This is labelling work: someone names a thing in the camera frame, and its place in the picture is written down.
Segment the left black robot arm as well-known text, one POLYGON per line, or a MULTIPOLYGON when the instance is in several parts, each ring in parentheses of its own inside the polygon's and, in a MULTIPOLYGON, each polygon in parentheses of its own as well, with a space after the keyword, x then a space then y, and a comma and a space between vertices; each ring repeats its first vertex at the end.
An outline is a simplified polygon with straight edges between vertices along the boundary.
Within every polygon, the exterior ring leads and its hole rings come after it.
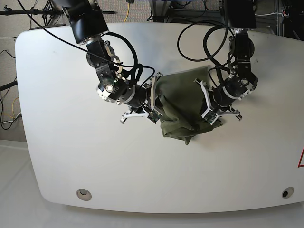
POLYGON ((222 13, 225 24, 235 32, 229 44, 232 53, 228 55, 235 58, 233 63, 228 63, 232 77, 224 79, 221 75, 223 67, 215 64, 219 85, 213 89, 213 99, 217 107, 225 109, 257 87, 258 78, 252 73, 250 62, 255 48, 248 34, 250 29, 257 27, 257 23, 251 0, 224 0, 222 13))

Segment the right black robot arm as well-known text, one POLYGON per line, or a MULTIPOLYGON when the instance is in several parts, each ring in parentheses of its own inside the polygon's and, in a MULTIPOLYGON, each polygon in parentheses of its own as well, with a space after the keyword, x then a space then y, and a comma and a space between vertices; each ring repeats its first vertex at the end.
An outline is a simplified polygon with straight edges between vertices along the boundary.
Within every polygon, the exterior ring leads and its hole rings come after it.
POLYGON ((107 102, 126 104, 136 113, 150 112, 144 104, 149 92, 138 85, 144 66, 138 62, 131 43, 109 31, 98 3, 95 0, 56 0, 55 3, 67 16, 76 43, 87 47, 88 64, 95 68, 99 80, 99 96, 107 102), (128 70, 102 35, 116 37, 128 46, 133 56, 133 65, 128 70))

